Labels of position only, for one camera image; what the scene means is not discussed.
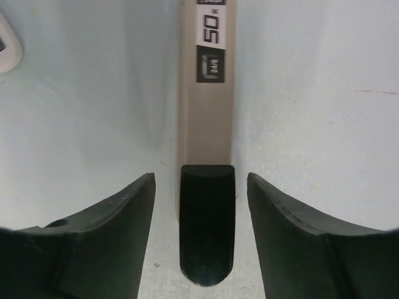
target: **black and white label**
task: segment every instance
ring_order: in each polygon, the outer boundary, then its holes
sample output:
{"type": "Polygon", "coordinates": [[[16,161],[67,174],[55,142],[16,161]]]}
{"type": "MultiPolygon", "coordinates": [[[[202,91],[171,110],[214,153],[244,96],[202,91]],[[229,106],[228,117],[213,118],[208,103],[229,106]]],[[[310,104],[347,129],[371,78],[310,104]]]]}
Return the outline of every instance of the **black and white label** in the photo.
{"type": "Polygon", "coordinates": [[[197,0],[197,82],[224,83],[226,0],[197,0]]]}

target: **label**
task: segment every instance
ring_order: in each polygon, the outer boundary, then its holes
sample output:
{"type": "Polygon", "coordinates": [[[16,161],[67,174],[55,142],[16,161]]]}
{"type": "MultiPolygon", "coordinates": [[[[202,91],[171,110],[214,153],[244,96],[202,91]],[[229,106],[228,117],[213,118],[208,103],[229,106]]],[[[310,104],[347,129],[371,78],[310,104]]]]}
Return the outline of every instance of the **label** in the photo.
{"type": "Polygon", "coordinates": [[[197,0],[197,82],[224,83],[226,0],[197,0]]]}

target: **white object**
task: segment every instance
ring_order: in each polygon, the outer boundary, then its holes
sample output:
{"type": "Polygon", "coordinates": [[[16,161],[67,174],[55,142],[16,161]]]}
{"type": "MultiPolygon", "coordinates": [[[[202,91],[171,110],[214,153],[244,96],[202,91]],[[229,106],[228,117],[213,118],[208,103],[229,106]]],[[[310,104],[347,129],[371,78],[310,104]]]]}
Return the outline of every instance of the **white object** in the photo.
{"type": "Polygon", "coordinates": [[[5,73],[13,69],[21,59],[21,43],[0,12],[0,72],[5,73]]]}

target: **white label section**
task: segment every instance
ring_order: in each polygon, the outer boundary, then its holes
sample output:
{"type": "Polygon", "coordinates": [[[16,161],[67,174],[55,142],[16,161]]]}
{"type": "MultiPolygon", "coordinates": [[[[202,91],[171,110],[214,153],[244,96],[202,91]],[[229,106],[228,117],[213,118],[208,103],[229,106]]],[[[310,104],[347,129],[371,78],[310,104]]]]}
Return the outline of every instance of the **white label section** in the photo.
{"type": "Polygon", "coordinates": [[[196,45],[226,50],[225,5],[197,5],[196,45]]]}

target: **scratch on table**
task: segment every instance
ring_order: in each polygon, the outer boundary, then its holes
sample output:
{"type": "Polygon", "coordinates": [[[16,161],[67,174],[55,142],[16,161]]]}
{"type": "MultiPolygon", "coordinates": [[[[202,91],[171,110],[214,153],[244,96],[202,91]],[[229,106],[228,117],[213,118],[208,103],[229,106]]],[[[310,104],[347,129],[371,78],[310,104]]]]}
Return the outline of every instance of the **scratch on table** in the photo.
{"type": "Polygon", "coordinates": [[[356,89],[357,92],[372,92],[372,93],[383,93],[384,95],[398,95],[397,92],[381,92],[378,90],[364,90],[364,89],[356,89]]]}

